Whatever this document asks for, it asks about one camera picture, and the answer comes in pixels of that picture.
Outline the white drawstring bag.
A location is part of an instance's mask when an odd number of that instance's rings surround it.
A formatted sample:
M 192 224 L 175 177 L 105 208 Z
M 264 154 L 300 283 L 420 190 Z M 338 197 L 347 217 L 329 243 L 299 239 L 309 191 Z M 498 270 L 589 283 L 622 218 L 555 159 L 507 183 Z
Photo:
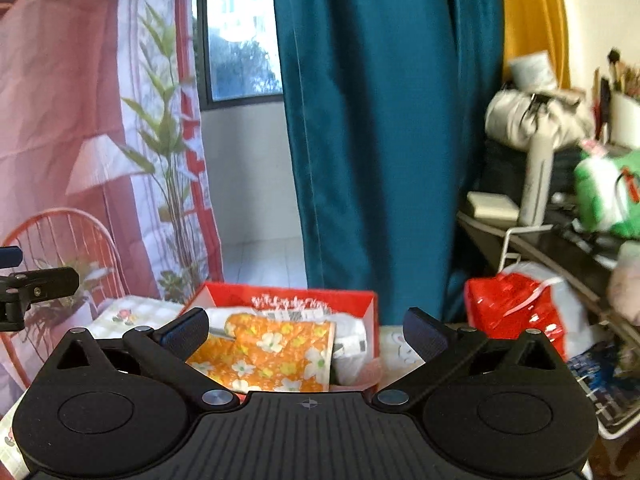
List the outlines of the white drawstring bag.
M 551 139 L 555 151 L 596 136 L 593 112 L 579 92 L 500 90 L 485 114 L 489 139 L 526 152 L 540 133 Z

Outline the black suitcase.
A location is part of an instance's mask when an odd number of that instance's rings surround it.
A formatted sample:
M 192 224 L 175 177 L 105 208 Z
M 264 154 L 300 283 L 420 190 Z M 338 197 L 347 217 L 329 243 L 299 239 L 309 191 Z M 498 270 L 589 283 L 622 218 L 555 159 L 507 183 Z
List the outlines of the black suitcase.
M 527 154 L 494 140 L 485 143 L 485 161 L 480 174 L 480 190 L 506 195 L 519 205 L 522 201 Z M 578 146 L 554 153 L 549 196 L 574 194 L 574 169 L 582 160 Z

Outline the white spray bottle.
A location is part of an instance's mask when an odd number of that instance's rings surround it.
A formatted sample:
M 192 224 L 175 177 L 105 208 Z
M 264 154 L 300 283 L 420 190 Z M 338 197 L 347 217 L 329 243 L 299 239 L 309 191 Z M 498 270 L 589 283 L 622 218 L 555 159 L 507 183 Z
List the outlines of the white spray bottle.
M 521 226 L 541 226 L 549 198 L 553 169 L 553 138 L 537 132 L 529 141 L 523 195 L 518 223 Z

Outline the dark framed window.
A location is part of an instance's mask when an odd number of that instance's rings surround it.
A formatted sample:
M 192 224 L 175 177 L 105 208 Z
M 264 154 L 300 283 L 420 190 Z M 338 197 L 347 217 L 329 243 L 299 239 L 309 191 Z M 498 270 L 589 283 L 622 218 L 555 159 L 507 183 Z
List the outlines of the dark framed window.
M 192 0 L 202 110 L 282 100 L 273 0 Z

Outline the white paper roll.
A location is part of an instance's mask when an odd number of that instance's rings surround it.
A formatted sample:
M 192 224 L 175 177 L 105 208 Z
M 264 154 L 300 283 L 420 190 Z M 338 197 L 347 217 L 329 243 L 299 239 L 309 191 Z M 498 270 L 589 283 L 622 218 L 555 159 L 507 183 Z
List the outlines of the white paper roll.
M 555 90 L 559 88 L 549 53 L 539 51 L 511 58 L 508 62 L 516 88 L 521 91 Z

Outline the small white box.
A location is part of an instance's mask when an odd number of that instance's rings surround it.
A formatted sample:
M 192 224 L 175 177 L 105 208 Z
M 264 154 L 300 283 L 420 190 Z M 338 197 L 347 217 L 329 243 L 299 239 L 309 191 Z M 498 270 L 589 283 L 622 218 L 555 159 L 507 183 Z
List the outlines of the small white box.
M 466 196 L 472 217 L 478 220 L 517 222 L 520 208 L 503 194 L 469 192 Z

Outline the clear jar pink contents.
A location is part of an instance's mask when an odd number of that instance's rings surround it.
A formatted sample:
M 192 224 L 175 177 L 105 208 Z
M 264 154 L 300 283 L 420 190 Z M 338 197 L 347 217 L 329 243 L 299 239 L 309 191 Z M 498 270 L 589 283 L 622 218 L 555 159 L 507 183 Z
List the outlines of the clear jar pink contents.
M 638 242 L 628 240 L 620 246 L 616 267 L 608 282 L 608 303 L 631 325 L 640 325 L 640 252 Z

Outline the red plastic bag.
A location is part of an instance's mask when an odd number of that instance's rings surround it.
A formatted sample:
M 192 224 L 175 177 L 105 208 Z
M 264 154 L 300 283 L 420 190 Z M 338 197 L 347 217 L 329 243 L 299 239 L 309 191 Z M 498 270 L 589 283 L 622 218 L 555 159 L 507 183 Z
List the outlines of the red plastic bag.
M 495 339 L 516 339 L 529 328 L 540 330 L 565 359 L 565 327 L 552 299 L 552 284 L 518 272 L 471 278 L 464 286 L 469 324 Z

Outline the yellow curtain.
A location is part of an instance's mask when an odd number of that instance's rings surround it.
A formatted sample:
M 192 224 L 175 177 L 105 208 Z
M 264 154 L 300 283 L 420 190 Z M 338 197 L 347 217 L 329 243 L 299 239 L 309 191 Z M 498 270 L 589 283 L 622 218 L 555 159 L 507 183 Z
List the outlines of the yellow curtain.
M 564 0 L 503 0 L 502 80 L 511 78 L 511 58 L 547 51 L 562 89 L 570 88 L 570 51 Z

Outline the orange floral cloth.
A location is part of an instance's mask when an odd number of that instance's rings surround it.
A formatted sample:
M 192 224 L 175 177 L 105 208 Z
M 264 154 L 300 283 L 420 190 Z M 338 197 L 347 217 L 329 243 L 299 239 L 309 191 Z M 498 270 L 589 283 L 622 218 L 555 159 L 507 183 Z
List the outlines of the orange floral cloth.
M 243 394 L 330 390 L 333 322 L 277 321 L 238 310 L 207 315 L 207 339 L 188 359 L 194 370 Z

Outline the black desk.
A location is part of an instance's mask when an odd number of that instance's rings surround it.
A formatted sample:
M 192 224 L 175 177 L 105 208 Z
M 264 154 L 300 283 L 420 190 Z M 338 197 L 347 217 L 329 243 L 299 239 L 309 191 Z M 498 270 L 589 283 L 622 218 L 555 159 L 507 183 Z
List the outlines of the black desk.
M 502 271 L 510 260 L 532 260 L 546 266 L 565 278 L 601 325 L 634 351 L 639 350 L 638 328 L 608 304 L 606 291 L 611 271 L 563 238 L 553 226 L 501 229 L 462 211 L 457 213 L 457 222 L 480 248 L 492 270 Z

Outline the printed room scene backdrop cloth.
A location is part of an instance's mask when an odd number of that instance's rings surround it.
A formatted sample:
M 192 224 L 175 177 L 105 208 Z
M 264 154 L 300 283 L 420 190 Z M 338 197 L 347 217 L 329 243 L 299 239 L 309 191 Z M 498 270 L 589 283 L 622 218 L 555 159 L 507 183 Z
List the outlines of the printed room scene backdrop cloth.
M 222 279 L 192 6 L 2 2 L 1 240 L 25 270 L 69 266 L 80 279 L 2 336 L 2 408 L 66 330 L 113 302 L 184 304 Z

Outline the teal curtain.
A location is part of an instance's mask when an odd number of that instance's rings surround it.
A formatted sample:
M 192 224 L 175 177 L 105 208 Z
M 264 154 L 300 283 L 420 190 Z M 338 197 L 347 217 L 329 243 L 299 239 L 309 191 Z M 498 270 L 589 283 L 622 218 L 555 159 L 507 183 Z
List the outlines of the teal curtain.
M 456 213 L 501 82 L 503 0 L 274 0 L 312 288 L 462 308 Z

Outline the checkered bunny tablecloth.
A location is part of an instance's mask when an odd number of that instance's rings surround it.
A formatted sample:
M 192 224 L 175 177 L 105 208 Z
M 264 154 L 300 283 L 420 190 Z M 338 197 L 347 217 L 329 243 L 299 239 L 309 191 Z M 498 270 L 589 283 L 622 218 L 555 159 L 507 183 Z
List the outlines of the checkered bunny tablecloth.
M 209 328 L 215 333 L 221 333 L 224 322 L 235 313 L 249 313 L 254 315 L 271 316 L 273 312 L 258 313 L 249 307 L 215 307 L 209 300 L 200 301 L 199 307 L 205 308 L 209 317 Z M 146 325 L 153 328 L 172 321 L 183 309 L 181 304 L 160 301 L 138 296 L 127 296 L 113 301 L 103 301 L 100 304 L 99 315 L 90 324 L 84 324 L 96 339 L 119 338 L 126 330 L 134 326 Z M 369 313 L 364 321 L 356 321 L 354 314 L 328 313 L 324 317 L 335 324 L 335 344 L 337 357 L 332 358 L 330 385 L 335 390 L 364 390 L 369 387 L 386 387 L 396 379 L 407 375 L 423 364 L 423 360 L 405 342 L 400 326 L 383 326 L 380 333 L 382 339 L 378 342 L 379 356 L 374 356 L 373 328 L 369 323 L 372 318 Z M 310 310 L 294 310 L 287 314 L 291 320 L 320 321 L 320 307 Z M 58 329 L 55 327 L 52 336 L 59 341 L 69 328 L 81 326 L 80 317 L 74 314 L 70 321 L 64 322 Z M 12 432 L 14 413 L 23 399 L 21 393 L 13 405 L 6 410 L 1 419 L 1 465 L 7 472 L 1 473 L 1 479 L 24 479 L 28 470 L 21 452 L 18 450 Z

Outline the green plush toy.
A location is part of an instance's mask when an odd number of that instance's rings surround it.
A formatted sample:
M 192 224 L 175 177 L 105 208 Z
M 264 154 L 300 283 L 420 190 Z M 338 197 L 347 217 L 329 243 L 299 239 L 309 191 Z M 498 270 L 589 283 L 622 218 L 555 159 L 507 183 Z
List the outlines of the green plush toy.
M 639 238 L 639 152 L 589 156 L 574 170 L 579 221 L 587 232 Z

